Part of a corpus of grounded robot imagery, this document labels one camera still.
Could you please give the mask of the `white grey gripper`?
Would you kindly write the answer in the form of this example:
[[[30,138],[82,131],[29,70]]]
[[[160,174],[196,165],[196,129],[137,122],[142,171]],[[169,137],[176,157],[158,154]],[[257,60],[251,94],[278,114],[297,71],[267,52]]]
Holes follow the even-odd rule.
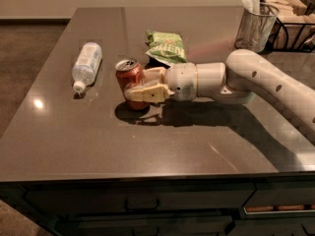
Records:
[[[174,64],[167,71],[163,67],[146,69],[144,82],[157,81],[156,85],[128,88],[124,96],[135,102],[192,101],[197,96],[197,68],[192,63]]]

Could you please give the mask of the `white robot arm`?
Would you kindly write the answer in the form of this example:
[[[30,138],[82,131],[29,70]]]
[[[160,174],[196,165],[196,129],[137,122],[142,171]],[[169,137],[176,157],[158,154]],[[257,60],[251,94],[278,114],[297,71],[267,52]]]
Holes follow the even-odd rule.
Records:
[[[123,94],[134,102],[207,97],[231,104],[245,104],[259,95],[309,142],[315,140],[315,90],[246,49],[231,52],[224,63],[151,68],[138,82],[125,86]]]

